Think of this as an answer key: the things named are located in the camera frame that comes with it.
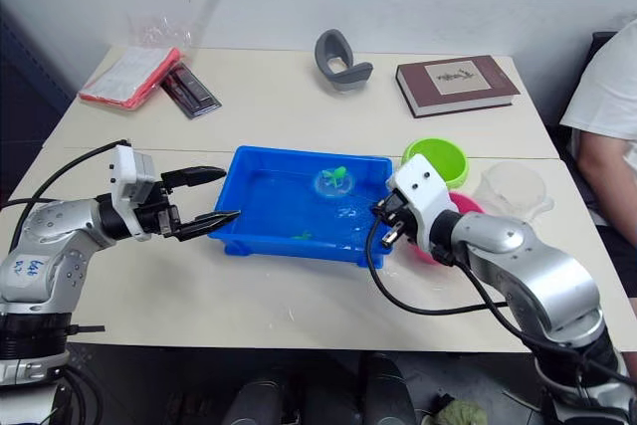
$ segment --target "white table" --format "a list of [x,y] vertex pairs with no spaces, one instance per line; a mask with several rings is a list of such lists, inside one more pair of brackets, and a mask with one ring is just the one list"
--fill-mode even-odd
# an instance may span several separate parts
[[[16,190],[29,196],[81,148],[46,147]],[[227,168],[231,153],[146,151],[156,170],[197,164]],[[70,171],[47,196],[92,197],[108,190],[109,155]],[[463,191],[471,193],[494,159],[475,159]],[[544,179],[553,210],[533,225],[541,239],[577,258],[599,286],[606,320],[620,350],[637,350],[637,320],[563,163],[520,160]],[[184,219],[211,210],[223,181],[175,190]],[[0,248],[19,208],[0,214]],[[406,244],[385,258],[381,273],[403,301],[431,309],[479,301],[462,274],[417,262]],[[106,325],[105,333],[72,340],[137,345],[215,347],[320,347],[354,349],[525,351],[488,312],[447,318],[406,313],[375,288],[366,269],[350,263],[296,258],[225,256],[208,238],[186,243],[155,237],[121,241],[96,253],[74,321]]]
[[[121,54],[113,48],[96,73]],[[130,138],[137,148],[234,151],[242,144],[400,156],[411,141],[444,136],[470,157],[558,158],[513,60],[499,65],[521,91],[512,106],[414,119],[396,66],[444,58],[356,54],[371,62],[361,91],[336,93],[309,52],[199,50],[192,70],[223,107],[189,120],[159,90],[137,111],[75,100],[45,147],[96,147]]]

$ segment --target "pink bowl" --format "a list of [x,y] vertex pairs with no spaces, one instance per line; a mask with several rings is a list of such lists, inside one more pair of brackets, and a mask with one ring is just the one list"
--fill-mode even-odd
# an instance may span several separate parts
[[[472,211],[476,213],[485,212],[485,210],[482,209],[480,205],[477,202],[475,202],[473,199],[471,199],[469,196],[466,196],[460,193],[451,192],[449,193],[449,197],[454,202],[454,204],[458,206],[458,211],[463,214],[471,213]],[[421,251],[420,248],[418,248],[418,246],[416,246],[415,244],[412,244],[411,247],[414,249],[416,256],[418,256],[418,258],[424,263],[440,264],[439,262],[435,261],[434,258],[432,258],[429,253],[425,253]]]

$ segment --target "robotic arm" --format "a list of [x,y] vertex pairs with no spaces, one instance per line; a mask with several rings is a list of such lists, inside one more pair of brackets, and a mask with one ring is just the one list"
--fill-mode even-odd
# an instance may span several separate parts
[[47,417],[62,388],[25,385],[61,378],[69,360],[68,335],[103,329],[71,324],[95,252],[129,237],[145,241],[151,234],[186,241],[240,214],[213,212],[182,223],[169,202],[174,188],[214,181],[225,176],[223,169],[186,168],[155,181],[150,156],[122,145],[115,148],[110,169],[110,194],[56,201],[34,211],[0,266],[0,423],[40,423]]
[[422,155],[396,171],[388,186],[391,194],[373,208],[391,227],[382,244],[390,247],[404,234],[440,262],[463,265],[505,296],[535,356],[546,416],[568,425],[636,423],[635,391],[598,368],[582,367],[582,360],[591,360],[627,376],[597,287],[574,258],[544,244],[523,221],[459,214]]

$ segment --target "person's arm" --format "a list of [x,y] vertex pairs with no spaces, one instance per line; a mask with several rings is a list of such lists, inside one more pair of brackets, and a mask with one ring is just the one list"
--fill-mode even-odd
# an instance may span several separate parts
[[628,146],[625,139],[582,131],[577,166],[606,219],[637,248],[637,181],[624,160]]

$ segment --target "blue plastic tray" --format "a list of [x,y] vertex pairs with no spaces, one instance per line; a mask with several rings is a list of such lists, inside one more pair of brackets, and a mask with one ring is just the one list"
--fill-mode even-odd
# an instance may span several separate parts
[[[353,189],[342,197],[317,193],[325,169],[345,166]],[[216,210],[240,210],[232,223],[210,233],[232,256],[272,254],[347,261],[366,266],[365,239],[373,223],[369,208],[388,193],[388,158],[241,146]],[[387,231],[380,225],[378,235]],[[389,251],[374,241],[374,265]]]

